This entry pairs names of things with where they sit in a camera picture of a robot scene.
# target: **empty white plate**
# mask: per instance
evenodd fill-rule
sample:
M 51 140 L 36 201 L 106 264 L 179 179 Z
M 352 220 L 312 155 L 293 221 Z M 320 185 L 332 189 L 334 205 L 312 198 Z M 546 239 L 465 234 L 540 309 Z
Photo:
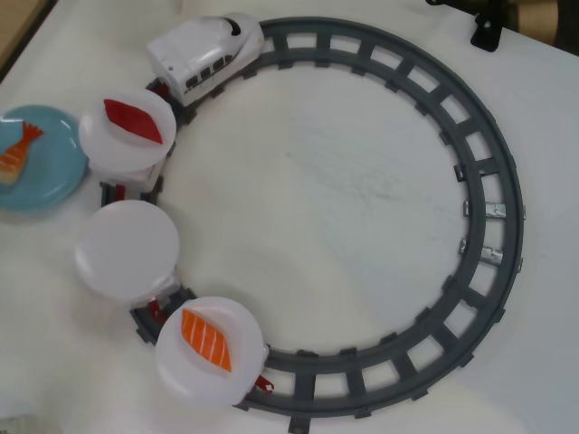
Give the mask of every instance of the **empty white plate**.
M 179 234 L 163 210 L 142 201 L 101 208 L 85 223 L 76 265 L 85 283 L 103 296 L 136 303 L 173 278 Z

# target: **train car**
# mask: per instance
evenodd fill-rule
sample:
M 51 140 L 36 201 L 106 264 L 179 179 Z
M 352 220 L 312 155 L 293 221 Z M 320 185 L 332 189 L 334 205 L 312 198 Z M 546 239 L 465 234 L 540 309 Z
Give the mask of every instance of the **train car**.
M 148 45 L 153 71 L 188 106 L 252 61 L 263 46 L 260 24 L 246 14 L 205 16 Z

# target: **train window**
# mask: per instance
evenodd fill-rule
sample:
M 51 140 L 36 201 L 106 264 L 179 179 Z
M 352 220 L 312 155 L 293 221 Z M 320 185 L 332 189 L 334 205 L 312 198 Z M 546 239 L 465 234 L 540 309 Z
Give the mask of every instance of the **train window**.
M 196 75 L 185 82 L 187 88 L 194 88 L 197 84 L 199 84 L 199 77 Z
M 223 67 L 224 62 L 225 61 L 223 60 L 223 58 L 217 59 L 214 63 L 214 71 L 220 70 Z
M 231 25 L 233 36 L 237 36 L 238 34 L 242 34 L 242 29 L 234 20 L 232 20 L 231 18 L 224 18 L 224 20 Z
M 209 67 L 205 68 L 204 70 L 201 71 L 201 80 L 205 80 L 210 75 L 211 75 L 211 70 L 209 69 Z

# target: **white plate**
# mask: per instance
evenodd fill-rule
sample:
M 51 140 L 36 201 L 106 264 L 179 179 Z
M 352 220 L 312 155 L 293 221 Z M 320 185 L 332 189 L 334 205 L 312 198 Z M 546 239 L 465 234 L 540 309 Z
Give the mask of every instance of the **white plate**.
M 104 99 L 114 99 L 146 111 L 161 133 L 163 145 L 125 131 L 109 121 Z M 171 107 L 149 90 L 112 93 L 98 99 L 81 118 L 81 147 L 89 160 L 113 173 L 136 172 L 161 161 L 175 142 L 176 121 Z
M 225 336 L 232 361 L 230 373 L 208 362 L 183 338 L 183 309 L 214 323 Z M 183 304 L 161 329 L 155 353 L 166 386 L 195 405 L 234 405 L 243 400 L 259 377 L 268 347 L 252 313 L 222 297 L 202 297 Z
M 147 202 L 120 201 L 95 212 L 76 245 L 76 265 L 86 284 L 106 297 L 138 302 L 173 278 L 179 256 L 177 229 Z

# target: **sushi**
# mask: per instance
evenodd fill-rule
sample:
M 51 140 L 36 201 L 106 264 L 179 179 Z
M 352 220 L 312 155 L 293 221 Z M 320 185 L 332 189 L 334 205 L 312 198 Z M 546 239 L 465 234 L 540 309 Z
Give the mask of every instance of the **sushi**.
M 129 133 L 163 145 L 163 138 L 157 124 L 146 111 L 114 99 L 105 99 L 104 103 L 110 122 Z
M 32 142 L 44 132 L 38 127 L 22 123 L 22 138 L 0 155 L 0 185 L 13 185 L 24 169 Z
M 205 360 L 227 372 L 232 371 L 229 349 L 223 333 L 195 312 L 183 309 L 183 338 Z

